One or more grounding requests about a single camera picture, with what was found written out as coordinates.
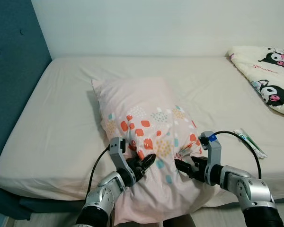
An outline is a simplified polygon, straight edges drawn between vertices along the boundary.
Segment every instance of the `mattress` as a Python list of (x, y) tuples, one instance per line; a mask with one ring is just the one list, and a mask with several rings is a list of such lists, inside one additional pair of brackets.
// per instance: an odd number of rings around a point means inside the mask
[[(82, 200), (89, 174), (107, 141), (91, 79), (164, 77), (185, 103), (199, 132), (243, 128), (268, 155), (262, 176), (275, 199), (284, 198), (284, 115), (258, 98), (227, 58), (78, 57), (55, 59), (43, 73), (0, 157), (0, 188), (57, 200)], [(257, 176), (249, 150), (219, 135), (222, 165)], [(108, 154), (93, 186), (114, 171)], [(217, 187), (206, 206), (237, 201)]]

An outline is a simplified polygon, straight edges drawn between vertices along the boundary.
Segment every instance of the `orange polka dot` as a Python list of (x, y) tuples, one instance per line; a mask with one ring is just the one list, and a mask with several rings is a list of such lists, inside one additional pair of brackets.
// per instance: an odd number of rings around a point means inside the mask
[(127, 115), (126, 118), (127, 118), (128, 121), (130, 121), (133, 118), (133, 116)]
[(140, 158), (141, 160), (144, 159), (144, 154), (143, 154), (143, 151), (142, 151), (142, 150), (139, 150), (138, 156), (139, 156), (139, 158)]
[(193, 123), (194, 128), (197, 128), (197, 126), (195, 125), (194, 121), (191, 121)]
[(137, 136), (144, 136), (144, 132), (142, 129), (136, 129), (136, 135)]
[(144, 127), (150, 127), (150, 122), (149, 121), (141, 121), (141, 125)]
[(121, 122), (121, 128), (122, 128), (123, 131), (127, 131), (128, 126), (127, 126), (127, 124), (126, 124), (125, 121), (122, 121), (122, 122)]
[(152, 140), (151, 139), (145, 139), (144, 140), (144, 148), (147, 150), (152, 150), (153, 146), (152, 146)]
[(134, 129), (134, 123), (130, 123), (129, 124), (129, 128), (132, 130), (132, 129)]
[(196, 140), (197, 140), (196, 136), (194, 134), (191, 134), (190, 141), (196, 141)]

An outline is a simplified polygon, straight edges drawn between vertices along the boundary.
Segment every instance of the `pillow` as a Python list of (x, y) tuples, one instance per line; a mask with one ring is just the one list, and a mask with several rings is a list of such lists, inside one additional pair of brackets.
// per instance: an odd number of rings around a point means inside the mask
[(92, 80), (102, 127), (109, 139), (126, 138), (126, 157), (155, 153), (146, 175), (128, 188), (115, 205), (115, 225), (128, 221), (155, 223), (192, 212), (214, 189), (178, 172), (179, 153), (200, 156), (196, 125), (162, 78)]

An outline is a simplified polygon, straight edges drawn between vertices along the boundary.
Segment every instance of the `blanket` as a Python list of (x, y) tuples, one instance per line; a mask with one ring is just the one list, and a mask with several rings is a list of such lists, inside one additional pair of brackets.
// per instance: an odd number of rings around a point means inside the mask
[(228, 54), (266, 104), (284, 114), (284, 49), (234, 46)]

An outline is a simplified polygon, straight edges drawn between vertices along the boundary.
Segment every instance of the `upholstered headboard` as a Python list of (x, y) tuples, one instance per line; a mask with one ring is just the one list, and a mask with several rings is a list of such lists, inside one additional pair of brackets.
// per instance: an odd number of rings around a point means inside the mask
[[(27, 100), (51, 62), (30, 0), (0, 0), (0, 155)], [(19, 197), (0, 189), (0, 213), (27, 219)]]

